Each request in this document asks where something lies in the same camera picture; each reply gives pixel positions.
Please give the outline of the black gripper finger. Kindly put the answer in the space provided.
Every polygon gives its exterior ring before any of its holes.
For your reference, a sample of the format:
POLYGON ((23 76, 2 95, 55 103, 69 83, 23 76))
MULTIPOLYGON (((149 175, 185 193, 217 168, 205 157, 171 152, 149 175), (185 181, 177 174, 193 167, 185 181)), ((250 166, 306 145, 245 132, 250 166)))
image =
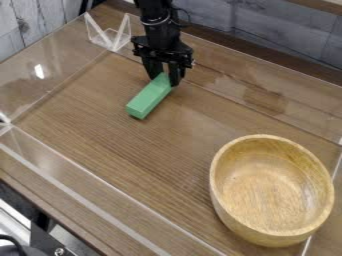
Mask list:
POLYGON ((185 77, 185 67, 178 62, 169 63, 169 78, 171 86, 179 85, 181 80, 185 77))
POLYGON ((149 77, 154 80, 158 75, 163 72, 163 63, 158 59, 142 58, 143 66, 146 68, 149 77))

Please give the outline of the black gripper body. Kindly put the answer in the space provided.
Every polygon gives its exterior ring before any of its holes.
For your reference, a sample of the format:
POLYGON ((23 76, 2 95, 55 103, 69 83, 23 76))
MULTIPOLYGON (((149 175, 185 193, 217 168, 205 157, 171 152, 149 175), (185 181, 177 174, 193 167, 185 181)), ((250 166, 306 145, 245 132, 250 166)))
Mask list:
POLYGON ((193 48, 182 41, 183 25, 175 19, 142 20, 146 34, 134 36, 134 55, 158 59, 163 64, 178 62, 185 69, 193 67, 193 48))

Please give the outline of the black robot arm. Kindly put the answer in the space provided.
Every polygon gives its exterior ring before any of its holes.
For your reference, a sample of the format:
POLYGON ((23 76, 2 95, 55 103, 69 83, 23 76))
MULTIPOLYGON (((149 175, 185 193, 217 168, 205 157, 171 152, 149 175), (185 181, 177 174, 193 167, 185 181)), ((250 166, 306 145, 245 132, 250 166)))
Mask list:
POLYGON ((181 8, 173 0, 134 0, 134 3, 146 32, 143 36, 131 37, 134 55, 142 58, 151 79, 163 72, 163 64, 169 65, 170 84, 175 87, 194 63, 194 50, 181 39, 181 8))

